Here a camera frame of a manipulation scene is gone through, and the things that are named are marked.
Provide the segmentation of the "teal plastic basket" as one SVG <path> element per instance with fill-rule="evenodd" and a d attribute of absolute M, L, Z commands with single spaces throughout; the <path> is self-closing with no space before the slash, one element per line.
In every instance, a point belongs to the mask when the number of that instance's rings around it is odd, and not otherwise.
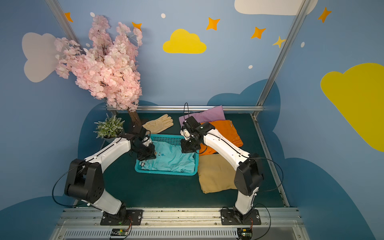
<path fill-rule="evenodd" d="M 153 134 L 151 135 L 152 142 L 158 141 L 158 142 L 166 142 L 174 146 L 181 146 L 181 139 L 184 139 L 182 136 L 178 135 L 159 135 L 159 134 Z M 140 161 L 137 160 L 135 164 L 135 171 L 138 173 L 144 173 L 144 174 L 161 174 L 161 175 L 177 175 L 177 176 L 193 176 L 198 171 L 198 165 L 199 165 L 199 154 L 195 154 L 195 162 L 196 162 L 196 168 L 195 172 L 193 174 L 182 174 L 182 173 L 170 173 L 170 172 L 155 172 L 155 171 L 144 171 L 142 170 L 140 166 Z"/>

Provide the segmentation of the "teal pants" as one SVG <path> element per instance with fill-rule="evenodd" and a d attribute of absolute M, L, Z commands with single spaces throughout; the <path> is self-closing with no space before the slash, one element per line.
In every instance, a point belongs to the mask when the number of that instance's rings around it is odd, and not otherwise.
<path fill-rule="evenodd" d="M 195 154 L 182 153 L 181 146 L 166 142 L 153 142 L 156 158 L 140 161 L 144 171 L 193 174 L 196 168 Z"/>

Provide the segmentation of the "orange pants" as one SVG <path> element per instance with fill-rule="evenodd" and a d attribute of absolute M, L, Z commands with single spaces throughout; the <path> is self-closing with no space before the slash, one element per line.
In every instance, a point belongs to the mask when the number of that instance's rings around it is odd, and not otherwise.
<path fill-rule="evenodd" d="M 223 135 L 235 146 L 242 147 L 244 145 L 231 120 L 213 121 L 210 122 L 210 124 L 212 124 L 221 135 Z M 212 155 L 216 153 L 216 151 L 211 147 L 206 147 L 204 144 L 200 144 L 200 146 L 201 149 L 199 151 L 199 156 Z"/>

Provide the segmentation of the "beige pants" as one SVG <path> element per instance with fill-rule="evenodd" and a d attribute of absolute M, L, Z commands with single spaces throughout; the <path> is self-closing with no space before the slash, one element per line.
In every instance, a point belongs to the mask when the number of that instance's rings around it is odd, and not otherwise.
<path fill-rule="evenodd" d="M 231 164 L 219 154 L 199 157 L 198 175 L 204 194 L 236 190 L 235 174 Z"/>

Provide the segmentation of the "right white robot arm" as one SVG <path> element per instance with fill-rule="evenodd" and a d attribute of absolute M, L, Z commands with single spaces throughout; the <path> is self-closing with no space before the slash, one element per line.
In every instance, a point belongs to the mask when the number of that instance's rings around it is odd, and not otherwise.
<path fill-rule="evenodd" d="M 214 149 L 236 171 L 234 184 L 238 190 L 234 214 L 238 221 L 247 219 L 254 208 L 254 199 L 264 181 L 261 159 L 257 154 L 241 150 L 227 140 L 217 129 L 209 124 L 196 128 L 182 127 L 182 152 L 191 153 L 200 149 L 200 144 Z"/>

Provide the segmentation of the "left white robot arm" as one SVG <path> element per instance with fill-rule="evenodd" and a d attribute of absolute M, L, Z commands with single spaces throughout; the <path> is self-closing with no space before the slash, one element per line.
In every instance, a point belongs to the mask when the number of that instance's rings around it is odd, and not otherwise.
<path fill-rule="evenodd" d="M 103 212 L 103 225 L 123 225 L 129 218 L 125 204 L 105 189 L 104 172 L 122 155 L 133 152 L 138 160 L 156 158 L 155 145 L 145 136 L 125 134 L 115 138 L 99 152 L 70 163 L 65 195 L 85 202 Z"/>

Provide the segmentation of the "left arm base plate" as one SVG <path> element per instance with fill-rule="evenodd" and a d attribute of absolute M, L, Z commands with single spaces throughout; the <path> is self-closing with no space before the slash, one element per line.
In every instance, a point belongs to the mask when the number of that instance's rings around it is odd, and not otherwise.
<path fill-rule="evenodd" d="M 143 210 L 122 209 L 116 215 L 103 213 L 101 226 L 140 226 L 143 219 Z"/>

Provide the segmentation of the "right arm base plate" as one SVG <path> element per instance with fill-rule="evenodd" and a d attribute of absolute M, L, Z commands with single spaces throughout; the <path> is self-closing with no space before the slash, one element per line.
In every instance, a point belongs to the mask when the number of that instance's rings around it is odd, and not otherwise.
<path fill-rule="evenodd" d="M 220 210 L 220 215 L 221 215 L 221 222 L 222 225 L 224 226 L 229 226 L 229 225 L 261 225 L 261 217 L 259 214 L 259 211 L 254 209 L 251 210 L 248 214 L 246 215 L 241 215 L 240 212 L 234 211 L 233 209 L 228 209 L 228 208 L 222 208 Z"/>

